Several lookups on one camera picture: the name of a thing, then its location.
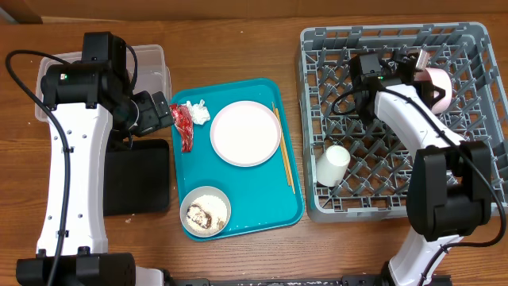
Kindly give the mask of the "pink bowl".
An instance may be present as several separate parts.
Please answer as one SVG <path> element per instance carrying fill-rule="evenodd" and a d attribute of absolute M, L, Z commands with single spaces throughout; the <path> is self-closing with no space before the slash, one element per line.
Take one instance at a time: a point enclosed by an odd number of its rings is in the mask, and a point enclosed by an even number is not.
<path fill-rule="evenodd" d="M 452 99 L 452 83 L 448 73 L 439 68 L 417 72 L 414 87 L 418 96 L 433 114 L 444 112 Z"/>

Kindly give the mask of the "white napkin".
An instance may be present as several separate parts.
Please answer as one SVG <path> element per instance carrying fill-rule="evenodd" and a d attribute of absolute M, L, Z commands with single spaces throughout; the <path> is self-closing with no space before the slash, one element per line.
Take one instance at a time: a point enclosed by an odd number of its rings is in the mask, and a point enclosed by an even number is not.
<path fill-rule="evenodd" d="M 195 104 L 191 104 L 190 101 L 187 101 L 185 106 L 187 107 L 194 124 L 202 126 L 210 120 L 210 113 L 205 106 L 205 101 L 203 99 L 201 99 L 199 103 Z"/>

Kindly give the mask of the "pink plate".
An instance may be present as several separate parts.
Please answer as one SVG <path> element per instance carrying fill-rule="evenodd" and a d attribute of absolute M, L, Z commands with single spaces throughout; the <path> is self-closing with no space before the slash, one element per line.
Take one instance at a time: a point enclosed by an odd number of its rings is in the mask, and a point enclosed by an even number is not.
<path fill-rule="evenodd" d="M 214 152 L 237 167 L 254 167 L 270 159 L 282 139 L 273 111 L 254 101 L 238 101 L 222 108 L 210 127 Z"/>

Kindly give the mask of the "white cup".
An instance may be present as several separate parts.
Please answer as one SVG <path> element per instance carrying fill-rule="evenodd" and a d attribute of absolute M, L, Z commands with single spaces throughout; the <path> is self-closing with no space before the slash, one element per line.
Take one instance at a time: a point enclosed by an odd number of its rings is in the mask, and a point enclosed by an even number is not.
<path fill-rule="evenodd" d="M 326 187 L 335 187 L 344 179 L 351 156 L 340 145 L 331 145 L 319 157 L 316 163 L 317 182 Z"/>

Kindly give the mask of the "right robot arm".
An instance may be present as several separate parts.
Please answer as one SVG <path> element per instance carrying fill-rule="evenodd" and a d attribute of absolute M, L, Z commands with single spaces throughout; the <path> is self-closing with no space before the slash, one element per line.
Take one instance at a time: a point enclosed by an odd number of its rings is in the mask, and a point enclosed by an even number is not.
<path fill-rule="evenodd" d="M 396 52 L 392 68 L 376 52 L 348 62 L 355 111 L 363 122 L 379 119 L 412 158 L 406 195 L 411 228 L 401 249 L 384 266 L 378 285 L 446 285 L 432 278 L 448 251 L 491 218 L 491 150 L 467 141 L 440 119 L 452 100 L 448 73 L 428 65 L 420 50 Z"/>

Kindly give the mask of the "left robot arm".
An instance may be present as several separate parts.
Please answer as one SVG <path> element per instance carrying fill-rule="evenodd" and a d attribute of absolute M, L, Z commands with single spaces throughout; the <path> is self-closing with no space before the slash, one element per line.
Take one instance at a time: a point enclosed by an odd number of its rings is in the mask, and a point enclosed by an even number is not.
<path fill-rule="evenodd" d="M 36 255 L 16 266 L 21 285 L 170 285 L 166 269 L 136 264 L 131 253 L 110 253 L 104 224 L 106 154 L 134 155 L 119 163 L 120 180 L 169 186 L 167 144 L 149 134 L 174 118 L 162 92 L 136 91 L 133 48 L 109 32 L 86 33 L 81 58 L 54 58 L 33 101 L 52 136 L 48 202 Z"/>

